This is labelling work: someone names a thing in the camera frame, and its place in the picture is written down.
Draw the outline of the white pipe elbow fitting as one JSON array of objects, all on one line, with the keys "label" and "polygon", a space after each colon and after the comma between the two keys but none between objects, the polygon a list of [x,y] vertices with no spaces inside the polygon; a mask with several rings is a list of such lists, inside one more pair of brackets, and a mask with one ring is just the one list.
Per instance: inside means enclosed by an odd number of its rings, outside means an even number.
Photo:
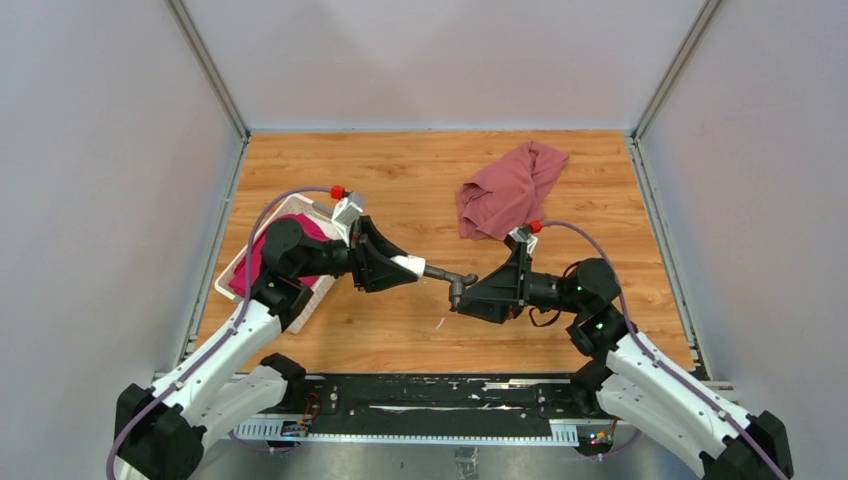
[{"label": "white pipe elbow fitting", "polygon": [[424,276],[426,260],[414,255],[395,255],[391,260],[400,267],[413,273],[418,279]]}]

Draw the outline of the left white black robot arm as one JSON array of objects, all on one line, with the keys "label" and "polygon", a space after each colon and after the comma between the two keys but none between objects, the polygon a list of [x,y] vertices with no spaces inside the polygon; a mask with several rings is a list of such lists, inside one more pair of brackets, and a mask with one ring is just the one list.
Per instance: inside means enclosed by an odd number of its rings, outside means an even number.
[{"label": "left white black robot arm", "polygon": [[244,290],[230,319],[170,373],[119,395],[108,478],[123,460],[148,479],[187,479],[211,445],[253,414],[271,406],[293,413],[304,405],[305,371],[280,354],[230,381],[304,315],[316,295],[304,278],[349,274],[357,288],[374,293],[424,276],[426,261],[386,240],[370,217],[344,229],[340,239],[319,240],[294,218],[282,217],[262,230],[261,247],[245,253]]}]

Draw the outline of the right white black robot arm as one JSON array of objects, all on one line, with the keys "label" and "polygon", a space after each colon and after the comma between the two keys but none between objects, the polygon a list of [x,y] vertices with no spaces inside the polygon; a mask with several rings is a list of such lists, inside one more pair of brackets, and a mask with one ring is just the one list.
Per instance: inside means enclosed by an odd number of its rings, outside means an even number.
[{"label": "right white black robot arm", "polygon": [[727,400],[672,362],[616,306],[621,293],[604,258],[587,258],[559,276],[532,269],[524,242],[498,269],[452,295],[454,311],[492,323],[526,307],[567,312],[566,329],[589,362],[571,403],[584,417],[621,419],[662,445],[701,479],[790,479],[788,434],[774,414]]}]

